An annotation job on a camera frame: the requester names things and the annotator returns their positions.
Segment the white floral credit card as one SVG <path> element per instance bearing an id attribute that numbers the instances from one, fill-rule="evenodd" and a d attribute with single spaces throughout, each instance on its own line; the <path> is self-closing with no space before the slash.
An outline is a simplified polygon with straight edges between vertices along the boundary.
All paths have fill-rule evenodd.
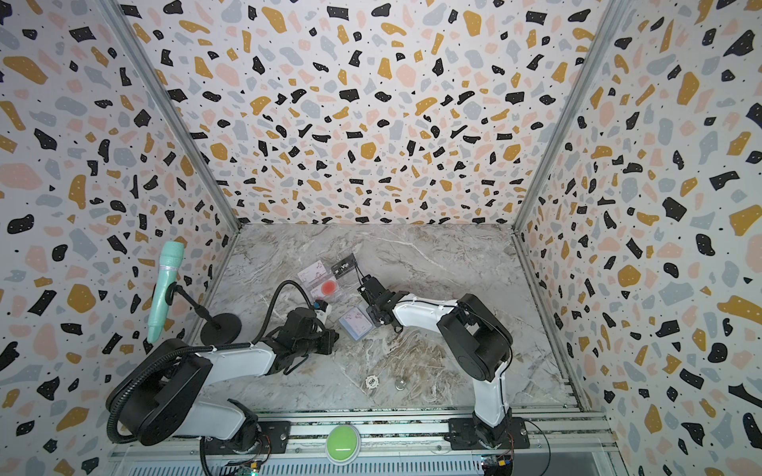
<path id="1" fill-rule="evenodd" d="M 372 323 L 358 309 L 352 309 L 343 319 L 347 329 L 351 330 L 358 337 L 365 335 L 365 333 L 373 329 Z"/>

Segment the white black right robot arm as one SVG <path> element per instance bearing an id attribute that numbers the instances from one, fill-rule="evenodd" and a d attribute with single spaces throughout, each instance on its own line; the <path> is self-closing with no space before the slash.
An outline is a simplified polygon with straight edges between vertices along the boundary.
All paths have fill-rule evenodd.
<path id="1" fill-rule="evenodd" d="M 472 378 L 476 422 L 489 430 L 510 420 L 510 404 L 503 390 L 513 337 L 501 321 L 476 297 L 436 301 L 408 292 L 393 292 L 366 275 L 358 288 L 370 317 L 401 331 L 416 327 L 438 333 L 462 371 Z"/>

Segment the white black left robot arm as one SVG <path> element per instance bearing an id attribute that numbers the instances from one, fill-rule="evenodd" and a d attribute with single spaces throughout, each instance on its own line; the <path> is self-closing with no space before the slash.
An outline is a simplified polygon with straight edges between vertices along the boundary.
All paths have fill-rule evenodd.
<path id="1" fill-rule="evenodd" d="M 330 355 L 339 335 L 314 309 L 298 307 L 255 343 L 160 344 L 109 395 L 106 434 L 144 446 L 168 438 L 209 438 L 244 452 L 264 442 L 258 416 L 238 400 L 206 402 L 204 389 L 243 377 L 288 375 L 310 356 Z"/>

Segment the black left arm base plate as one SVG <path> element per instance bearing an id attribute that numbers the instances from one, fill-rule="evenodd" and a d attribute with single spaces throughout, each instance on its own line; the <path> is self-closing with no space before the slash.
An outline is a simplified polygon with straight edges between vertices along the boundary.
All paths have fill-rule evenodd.
<path id="1" fill-rule="evenodd" d="M 287 448 L 291 428 L 292 424 L 288 420 L 246 420 L 230 440 L 206 438 L 204 450 L 207 455 L 238 454 L 252 457 L 283 454 Z"/>

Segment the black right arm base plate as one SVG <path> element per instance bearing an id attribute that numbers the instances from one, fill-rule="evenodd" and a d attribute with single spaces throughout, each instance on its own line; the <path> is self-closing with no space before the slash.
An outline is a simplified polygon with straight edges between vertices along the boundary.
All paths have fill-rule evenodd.
<path id="1" fill-rule="evenodd" d="M 451 418 L 444 440 L 453 450 L 528 449 L 530 440 L 523 418 L 507 416 L 492 428 L 476 416 Z"/>

